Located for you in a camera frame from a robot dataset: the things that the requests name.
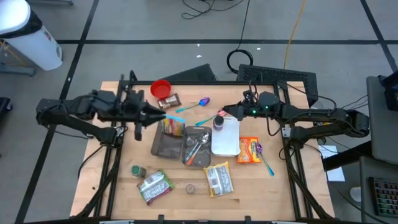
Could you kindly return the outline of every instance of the computer keyboard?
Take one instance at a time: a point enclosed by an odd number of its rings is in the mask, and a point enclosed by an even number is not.
[[[398,218],[398,180],[370,177],[376,215]]]

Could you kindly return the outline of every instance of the orange snack bag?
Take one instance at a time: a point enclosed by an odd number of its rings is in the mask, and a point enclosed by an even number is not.
[[[258,137],[239,137],[239,148],[241,152],[238,155],[238,163],[258,163],[261,162],[257,155]]]

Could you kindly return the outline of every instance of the wooden table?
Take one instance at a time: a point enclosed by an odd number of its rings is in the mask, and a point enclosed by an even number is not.
[[[302,82],[289,82],[294,87],[304,91]],[[156,99],[150,94],[149,85],[135,86],[135,90],[144,90],[145,98],[152,105],[157,105]],[[116,92],[118,82],[103,82],[101,89]],[[211,101],[205,107],[197,106],[179,113],[186,119],[187,125],[214,115],[224,105],[235,104],[243,99],[242,92],[247,85],[174,85],[173,92],[178,93],[183,105],[196,103],[200,98],[209,96]],[[257,86],[258,92],[273,92],[271,86]],[[293,105],[308,108],[307,98],[293,88],[289,88],[289,96]],[[175,108],[167,110],[174,114]],[[282,137],[277,134],[271,137],[267,133],[266,119],[245,118],[240,123],[240,136],[258,136],[264,148],[264,157],[272,167],[275,176],[271,177],[264,164],[237,164],[235,157],[211,156],[211,164],[229,162],[234,192],[217,198],[210,198],[209,186],[203,169],[187,167],[181,160],[168,160],[155,157],[150,153],[157,125],[143,129],[142,141],[134,140],[134,125],[128,124],[129,131],[124,137],[123,152],[119,168],[118,183],[113,205],[112,219],[156,220],[158,215],[165,215],[166,220],[243,220],[250,215],[252,220],[295,220],[292,197],[290,193],[288,174],[285,161],[278,157],[282,148]],[[98,126],[109,126],[95,119]],[[311,123],[297,123],[296,125],[309,127]],[[276,121],[270,121],[271,132],[279,127]],[[316,140],[307,144],[317,147]],[[85,157],[89,156],[99,143],[92,139],[88,141]],[[323,171],[319,152],[304,147],[301,150],[308,189],[319,204],[334,216],[330,194]],[[92,158],[81,171],[71,215],[80,212],[95,193],[100,182],[105,150]],[[141,198],[137,184],[141,181],[131,175],[131,167],[139,165],[151,174],[159,169],[175,184],[169,194],[158,198],[147,206]],[[185,191],[187,184],[196,188],[195,195],[188,195]],[[297,188],[302,217],[305,217],[302,194]],[[108,193],[104,194],[101,214],[105,214]]]

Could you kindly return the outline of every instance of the red cup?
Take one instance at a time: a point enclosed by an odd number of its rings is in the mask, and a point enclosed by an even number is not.
[[[166,99],[172,90],[172,86],[166,80],[157,80],[150,86],[150,93],[160,99]]]

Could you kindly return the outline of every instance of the white trash can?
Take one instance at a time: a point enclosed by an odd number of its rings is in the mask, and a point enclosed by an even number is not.
[[[0,0],[0,39],[45,71],[62,64],[62,49],[25,0]]]

